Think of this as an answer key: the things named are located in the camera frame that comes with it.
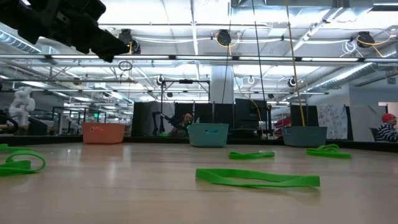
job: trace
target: wooden floor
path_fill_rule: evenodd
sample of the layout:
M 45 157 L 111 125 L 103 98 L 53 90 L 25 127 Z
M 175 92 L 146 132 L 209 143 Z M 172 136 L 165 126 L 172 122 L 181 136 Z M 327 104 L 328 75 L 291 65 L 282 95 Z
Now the wooden floor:
M 0 178 L 0 223 L 386 224 L 398 219 L 398 154 L 345 150 L 354 159 L 310 157 L 280 146 L 186 144 L 33 146 L 39 174 Z M 275 151 L 231 161 L 229 151 Z M 1 154 L 1 162 L 7 154 Z M 319 189 L 243 189 L 195 180 L 196 168 L 315 174 Z

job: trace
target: black cable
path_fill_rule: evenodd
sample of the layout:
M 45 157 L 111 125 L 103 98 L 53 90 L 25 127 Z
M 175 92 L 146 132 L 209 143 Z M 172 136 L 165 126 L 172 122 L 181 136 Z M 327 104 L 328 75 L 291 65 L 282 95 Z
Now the black cable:
M 229 36 L 231 36 L 231 20 L 229 20 Z M 225 85 L 226 85 L 226 73 L 228 71 L 228 53 L 229 53 L 229 48 L 230 48 L 231 43 L 228 44 L 228 47 L 226 48 L 226 65 L 225 65 L 225 76 L 224 76 L 224 89 L 223 89 L 223 100 L 221 101 L 222 104 L 224 104 L 224 95 L 225 95 Z
M 260 80 L 261 80 L 261 90 L 262 90 L 262 99 L 264 100 L 264 109 L 267 109 L 266 103 L 266 94 L 264 93 L 264 83 L 262 81 L 262 70 L 261 70 L 261 56 L 260 56 L 260 44 L 259 44 L 259 34 L 257 33 L 257 22 L 256 22 L 256 12 L 254 10 L 254 0 L 251 0 L 252 8 L 253 8 L 253 16 L 254 16 L 254 28 L 256 30 L 256 40 L 257 40 L 257 53 L 259 55 L 259 65 L 260 65 Z

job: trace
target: orange plastic basket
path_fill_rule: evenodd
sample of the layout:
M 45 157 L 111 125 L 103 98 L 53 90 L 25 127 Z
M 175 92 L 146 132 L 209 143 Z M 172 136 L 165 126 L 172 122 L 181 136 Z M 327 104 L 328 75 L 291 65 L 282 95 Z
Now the orange plastic basket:
M 123 142 L 124 124 L 83 123 L 85 144 L 117 144 Z

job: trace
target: striped shirt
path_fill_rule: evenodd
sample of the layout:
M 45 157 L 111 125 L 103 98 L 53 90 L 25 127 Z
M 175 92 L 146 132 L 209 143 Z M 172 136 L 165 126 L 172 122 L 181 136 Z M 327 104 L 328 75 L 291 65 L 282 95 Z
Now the striped shirt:
M 376 141 L 398 141 L 398 132 L 394 129 L 391 124 L 382 124 L 377 130 Z

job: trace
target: red cap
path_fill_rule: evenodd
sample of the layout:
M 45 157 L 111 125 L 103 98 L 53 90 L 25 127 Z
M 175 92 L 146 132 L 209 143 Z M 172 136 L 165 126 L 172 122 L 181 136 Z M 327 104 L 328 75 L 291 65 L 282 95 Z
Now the red cap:
M 393 114 L 385 114 L 383 115 L 383 117 L 381 118 L 383 123 L 386 123 L 387 121 L 396 118 Z

